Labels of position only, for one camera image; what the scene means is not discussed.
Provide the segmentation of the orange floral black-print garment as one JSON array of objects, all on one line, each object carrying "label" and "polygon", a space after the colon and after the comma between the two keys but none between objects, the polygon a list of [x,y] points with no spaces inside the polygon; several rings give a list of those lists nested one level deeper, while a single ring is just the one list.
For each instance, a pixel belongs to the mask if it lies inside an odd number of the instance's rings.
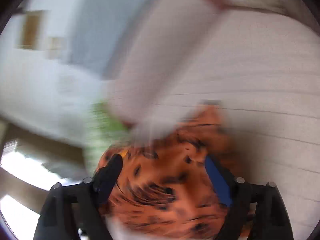
[{"label": "orange floral black-print garment", "polygon": [[223,124],[217,103],[205,103],[162,139],[147,145],[113,145],[102,155],[103,168],[114,154],[123,169],[99,211],[138,233],[180,239],[214,239],[228,212],[206,172],[213,154],[236,176],[244,168]]}]

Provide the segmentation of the green white patterned pillow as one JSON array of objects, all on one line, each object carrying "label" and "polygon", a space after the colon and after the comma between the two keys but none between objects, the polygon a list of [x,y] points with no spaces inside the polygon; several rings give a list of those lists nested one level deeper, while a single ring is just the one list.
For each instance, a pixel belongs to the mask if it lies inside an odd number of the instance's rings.
[{"label": "green white patterned pillow", "polygon": [[105,102],[91,105],[85,122],[84,160],[93,174],[101,156],[112,145],[123,145],[129,140],[128,130],[107,109]]}]

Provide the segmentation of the dark wooden mirrored wardrobe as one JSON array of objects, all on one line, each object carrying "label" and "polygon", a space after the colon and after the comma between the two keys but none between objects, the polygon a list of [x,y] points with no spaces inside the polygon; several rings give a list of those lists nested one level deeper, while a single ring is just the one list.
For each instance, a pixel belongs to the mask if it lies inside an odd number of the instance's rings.
[{"label": "dark wooden mirrored wardrobe", "polygon": [[88,175],[83,150],[1,120],[1,197],[39,212],[50,188]]}]

